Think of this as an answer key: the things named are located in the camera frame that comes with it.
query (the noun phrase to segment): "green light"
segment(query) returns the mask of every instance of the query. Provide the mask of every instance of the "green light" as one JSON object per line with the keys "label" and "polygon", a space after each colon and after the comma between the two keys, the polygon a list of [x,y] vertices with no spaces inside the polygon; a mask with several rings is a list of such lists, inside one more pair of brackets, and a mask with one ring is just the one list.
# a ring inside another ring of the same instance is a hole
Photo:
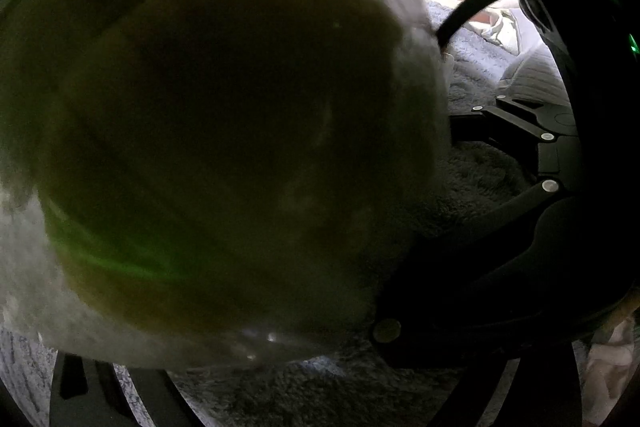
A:
{"label": "green light", "polygon": [[631,46],[631,51],[633,51],[636,55],[640,55],[640,48],[638,48],[638,44],[634,39],[632,34],[629,34],[629,45]]}

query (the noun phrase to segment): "metal screw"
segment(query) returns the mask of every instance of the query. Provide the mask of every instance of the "metal screw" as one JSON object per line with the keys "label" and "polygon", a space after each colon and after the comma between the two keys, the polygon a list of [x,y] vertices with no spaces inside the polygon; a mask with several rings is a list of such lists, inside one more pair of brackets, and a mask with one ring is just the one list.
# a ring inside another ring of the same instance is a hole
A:
{"label": "metal screw", "polygon": [[395,319],[382,319],[373,328],[373,338],[377,343],[388,344],[400,336],[400,323]]}
{"label": "metal screw", "polygon": [[560,190],[560,184],[555,180],[544,180],[542,182],[542,188],[545,192],[558,192],[558,190]]}

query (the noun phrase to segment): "black cable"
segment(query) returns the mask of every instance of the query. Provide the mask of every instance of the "black cable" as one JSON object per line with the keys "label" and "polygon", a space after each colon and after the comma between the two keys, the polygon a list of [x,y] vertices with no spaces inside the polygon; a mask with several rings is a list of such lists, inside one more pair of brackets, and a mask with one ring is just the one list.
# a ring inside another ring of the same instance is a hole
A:
{"label": "black cable", "polygon": [[444,50],[447,47],[452,36],[462,28],[464,23],[496,1],[497,0],[463,0],[436,31],[440,49]]}

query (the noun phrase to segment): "gray carpet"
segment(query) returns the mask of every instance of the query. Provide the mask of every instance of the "gray carpet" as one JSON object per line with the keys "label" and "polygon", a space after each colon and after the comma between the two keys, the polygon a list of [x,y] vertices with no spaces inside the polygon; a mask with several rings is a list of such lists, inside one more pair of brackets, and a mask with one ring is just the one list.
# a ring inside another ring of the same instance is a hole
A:
{"label": "gray carpet", "polygon": [[[437,25],[448,10],[430,4],[430,12]],[[468,30],[456,35],[451,52],[456,64],[450,110],[492,104],[497,82],[513,55]],[[482,144],[462,144],[452,150],[447,182],[449,191],[437,201],[436,212],[426,206],[408,208],[398,218],[434,235],[492,210],[529,186],[516,162]],[[0,377],[37,426],[48,425],[54,359],[52,350],[0,328]],[[510,364],[481,427],[495,417],[515,366],[516,362]],[[126,371],[118,371],[140,423],[151,425]],[[461,373],[461,369],[393,371],[359,334],[339,353],[307,362],[250,371],[187,371],[172,378],[208,426],[411,427],[423,426],[434,416]]]}

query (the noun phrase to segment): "fluffy rug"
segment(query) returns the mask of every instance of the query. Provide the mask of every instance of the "fluffy rug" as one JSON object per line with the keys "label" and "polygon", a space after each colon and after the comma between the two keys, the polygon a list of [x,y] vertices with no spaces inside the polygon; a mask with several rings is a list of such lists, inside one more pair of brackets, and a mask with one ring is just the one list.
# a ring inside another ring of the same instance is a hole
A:
{"label": "fluffy rug", "polygon": [[[431,3],[438,25],[449,12]],[[449,92],[452,112],[493,103],[495,89],[513,55],[469,30],[454,37],[456,59]],[[399,219],[430,235],[486,213],[522,192],[529,182],[513,159],[483,144],[452,149],[449,191],[438,210],[411,208]],[[55,352],[0,328],[0,377],[34,425],[49,424],[50,382]],[[517,365],[508,366],[481,426],[500,407]],[[141,425],[152,425],[144,407],[118,368]],[[394,371],[382,362],[364,335],[338,353],[284,367],[247,371],[187,371],[172,374],[181,393],[207,426],[370,426],[425,425],[457,384],[462,369]]]}

